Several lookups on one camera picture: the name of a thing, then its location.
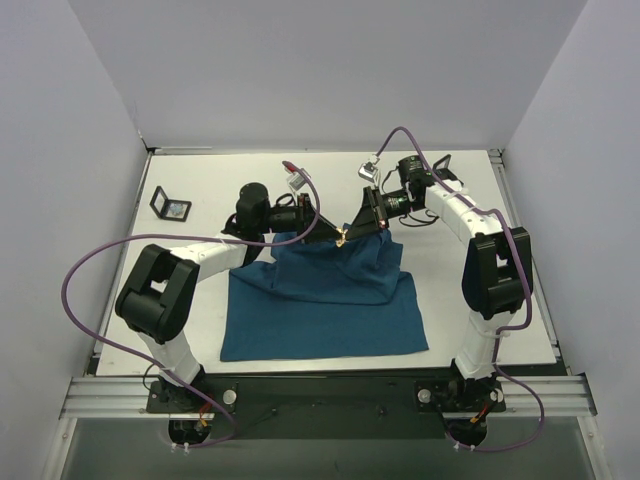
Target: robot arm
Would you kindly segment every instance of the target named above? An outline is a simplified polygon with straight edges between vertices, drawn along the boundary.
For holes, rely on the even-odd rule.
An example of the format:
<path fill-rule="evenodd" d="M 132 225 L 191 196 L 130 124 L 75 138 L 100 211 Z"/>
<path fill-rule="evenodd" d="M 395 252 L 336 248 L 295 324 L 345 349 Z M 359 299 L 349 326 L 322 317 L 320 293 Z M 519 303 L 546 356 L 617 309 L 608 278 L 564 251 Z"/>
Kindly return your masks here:
<path fill-rule="evenodd" d="M 475 213 L 460 199 L 464 196 L 475 205 L 448 166 L 447 160 L 436 173 L 456 193 L 437 183 L 417 156 L 400 160 L 397 169 L 403 188 L 382 195 L 366 187 L 363 206 L 346 232 L 346 240 L 389 228 L 389 219 L 425 208 L 440 217 L 467 246 L 462 291 L 471 310 L 455 366 L 463 379 L 479 380 L 494 374 L 496 331 L 508 325 L 522 307 L 524 291 L 500 222 Z M 531 286 L 529 234 L 524 228 L 511 229 L 511 233 Z"/>
<path fill-rule="evenodd" d="M 224 234 L 217 238 L 236 239 Z M 217 273 L 241 267 L 246 256 L 247 246 L 238 244 L 205 242 L 171 250 L 149 245 L 118 297 L 116 313 L 138 333 L 153 358 L 191 383 L 202 370 L 184 334 L 195 286 Z M 160 375 L 178 385 L 166 372 Z"/>
<path fill-rule="evenodd" d="M 262 249 L 226 241 L 264 243 L 264 234 L 268 232 L 301 233 L 310 227 L 315 216 L 307 194 L 298 195 L 295 205 L 271 206 L 264 185 L 249 183 L 240 190 L 236 213 L 216 237 L 220 242 L 195 243 L 170 250 L 148 245 L 142 250 L 118 295 L 115 312 L 165 366 L 160 375 L 166 382 L 178 386 L 166 371 L 187 383 L 204 374 L 184 334 L 196 285 L 217 273 L 248 265 Z M 304 241 L 340 238 L 340 231 L 319 216 Z"/>

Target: metal frame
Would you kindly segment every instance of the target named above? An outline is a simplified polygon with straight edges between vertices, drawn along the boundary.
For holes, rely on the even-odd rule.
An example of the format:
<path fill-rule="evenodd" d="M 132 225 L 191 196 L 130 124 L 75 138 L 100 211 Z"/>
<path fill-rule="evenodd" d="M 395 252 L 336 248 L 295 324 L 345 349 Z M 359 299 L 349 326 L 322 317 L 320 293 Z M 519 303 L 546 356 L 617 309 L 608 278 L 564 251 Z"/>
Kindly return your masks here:
<path fill-rule="evenodd" d="M 582 376 L 518 377 L 542 398 L 550 417 L 591 417 L 594 406 L 589 386 Z M 538 417 L 540 408 L 531 394 L 510 382 L 502 382 L 507 411 L 492 417 Z M 197 419 L 197 413 L 147 413 L 149 392 L 138 377 L 74 378 L 62 407 L 62 419 L 135 418 Z M 445 414 L 445 417 L 472 417 L 473 414 Z"/>
<path fill-rule="evenodd" d="M 503 151 L 502 149 L 493 149 L 488 150 L 487 153 L 489 155 L 489 160 L 491 161 L 493 171 L 498 182 L 498 187 L 500 188 L 500 192 L 502 193 L 502 197 L 504 198 L 509 219 L 514 225 L 522 225 L 522 223 L 520 222 L 520 217 L 518 216 L 518 213 L 516 211 L 515 202 L 511 194 L 511 188 L 509 187 L 509 182 L 507 180 L 504 162 L 502 160 Z M 551 320 L 551 313 L 549 312 L 547 300 L 544 296 L 544 291 L 540 283 L 540 277 L 538 276 L 538 272 L 535 266 L 535 259 L 533 260 L 533 262 L 534 292 L 538 300 L 538 305 L 540 306 L 542 319 L 544 320 L 545 327 L 547 328 L 547 333 L 549 335 L 551 344 L 556 351 L 556 357 L 562 358 L 560 345 L 558 343 L 558 337 L 556 336 L 553 322 Z M 578 416 L 577 420 L 595 478 L 598 480 L 613 479 L 609 464 L 605 456 L 604 443 L 602 440 L 602 436 L 600 435 L 595 416 Z"/>
<path fill-rule="evenodd" d="M 157 149 L 150 152 L 142 175 L 136 204 L 133 210 L 128 233 L 133 230 L 137 216 L 140 197 L 151 158 L 157 155 L 179 154 L 211 154 L 207 149 Z M 496 180 L 502 193 L 507 213 L 514 225 L 519 225 L 513 198 L 505 176 L 502 162 L 502 150 L 488 150 Z M 121 251 L 118 266 L 114 275 L 113 286 L 105 307 L 100 333 L 106 332 L 113 303 L 117 293 L 118 281 L 122 274 L 126 246 Z M 540 284 L 534 264 L 534 289 L 538 304 L 542 311 L 542 317 L 554 346 L 556 357 L 561 358 L 558 340 L 547 308 L 544 293 Z M 100 356 L 102 345 L 96 343 L 93 358 Z M 609 480 L 612 478 L 604 455 L 602 439 L 594 418 L 595 405 L 585 377 L 582 376 L 519 376 L 520 380 L 530 385 L 542 398 L 545 405 L 545 413 L 550 417 L 577 417 L 583 434 L 585 448 L 587 450 L 594 475 L 597 479 Z M 492 416 L 500 417 L 537 417 L 539 408 L 535 400 L 528 392 L 510 383 L 502 382 L 507 410 L 504 413 L 494 413 Z M 71 440 L 78 419 L 83 418 L 117 418 L 117 419 L 195 419 L 197 414 L 149 414 L 146 412 L 148 391 L 143 387 L 141 377 L 81 377 L 71 380 L 69 391 L 62 408 L 61 417 L 56 431 L 54 442 L 49 451 L 49 457 L 45 464 L 45 479 L 58 479 L 62 475 Z"/>

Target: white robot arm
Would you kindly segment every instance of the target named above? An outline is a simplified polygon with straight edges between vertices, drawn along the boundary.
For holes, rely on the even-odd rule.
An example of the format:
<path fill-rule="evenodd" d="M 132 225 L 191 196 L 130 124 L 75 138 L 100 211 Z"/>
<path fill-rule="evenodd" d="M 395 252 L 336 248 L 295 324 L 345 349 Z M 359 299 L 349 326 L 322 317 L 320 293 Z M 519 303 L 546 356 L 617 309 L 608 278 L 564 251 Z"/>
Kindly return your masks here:
<path fill-rule="evenodd" d="M 454 192 L 460 193 L 454 195 L 436 183 L 427 188 L 426 206 L 447 224 L 463 245 L 469 245 L 477 235 L 489 237 L 502 232 L 502 226 L 496 218 L 478 215 L 460 200 L 460 196 L 464 196 L 475 205 L 463 193 L 459 180 L 445 182 Z M 514 315 L 515 312 L 507 310 L 496 313 L 487 320 L 480 312 L 470 310 L 464 340 L 455 358 L 456 366 L 464 378 L 480 379 L 493 374 L 495 369 L 491 359 L 496 347 L 496 331 L 508 325 Z"/>
<path fill-rule="evenodd" d="M 231 235 L 224 234 L 217 235 L 216 238 L 219 238 L 222 242 L 225 242 L 225 240 L 237 240 Z M 247 246 L 226 242 L 194 243 L 186 247 L 172 248 L 170 254 L 175 258 L 196 265 L 198 267 L 196 283 L 199 283 L 218 273 L 241 267 L 247 254 Z M 149 348 L 151 356 L 185 382 L 191 383 L 200 372 L 202 367 L 193 356 L 193 353 L 191 353 L 191 347 L 184 330 L 180 330 L 174 338 L 162 343 L 158 343 L 156 339 L 146 332 L 139 331 L 138 335 Z M 160 375 L 166 381 L 178 385 L 165 372 L 160 372 Z"/>

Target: screw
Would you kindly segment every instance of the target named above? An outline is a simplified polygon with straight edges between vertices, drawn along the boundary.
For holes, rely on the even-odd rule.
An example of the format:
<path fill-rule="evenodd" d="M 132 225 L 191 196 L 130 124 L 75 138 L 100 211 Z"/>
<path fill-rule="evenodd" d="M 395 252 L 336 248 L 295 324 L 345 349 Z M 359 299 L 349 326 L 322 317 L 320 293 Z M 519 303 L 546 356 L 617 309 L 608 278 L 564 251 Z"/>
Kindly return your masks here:
<path fill-rule="evenodd" d="M 502 390 L 496 388 L 494 391 L 491 392 L 491 394 L 489 395 L 489 397 L 491 398 L 491 400 L 493 400 L 494 402 L 502 402 L 504 400 L 504 394 L 502 393 Z"/>
<path fill-rule="evenodd" d="M 236 403 L 236 398 L 238 398 L 238 394 L 236 394 L 236 392 L 234 392 L 233 390 L 226 390 L 222 394 L 222 401 L 227 405 L 233 405 L 234 403 Z"/>
<path fill-rule="evenodd" d="M 431 392 L 423 388 L 418 392 L 418 401 L 420 403 L 429 403 L 431 401 Z"/>

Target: folded fabric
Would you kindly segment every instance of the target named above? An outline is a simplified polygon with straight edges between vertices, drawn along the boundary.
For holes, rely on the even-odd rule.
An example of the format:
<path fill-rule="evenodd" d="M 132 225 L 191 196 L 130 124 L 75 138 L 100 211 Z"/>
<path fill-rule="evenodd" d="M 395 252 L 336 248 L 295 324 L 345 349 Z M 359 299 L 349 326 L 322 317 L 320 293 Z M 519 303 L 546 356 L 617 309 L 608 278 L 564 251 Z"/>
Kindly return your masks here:
<path fill-rule="evenodd" d="M 278 234 L 275 241 L 294 234 Z M 400 355 L 428 348 L 402 245 L 384 231 L 274 247 L 229 276 L 222 361 Z"/>

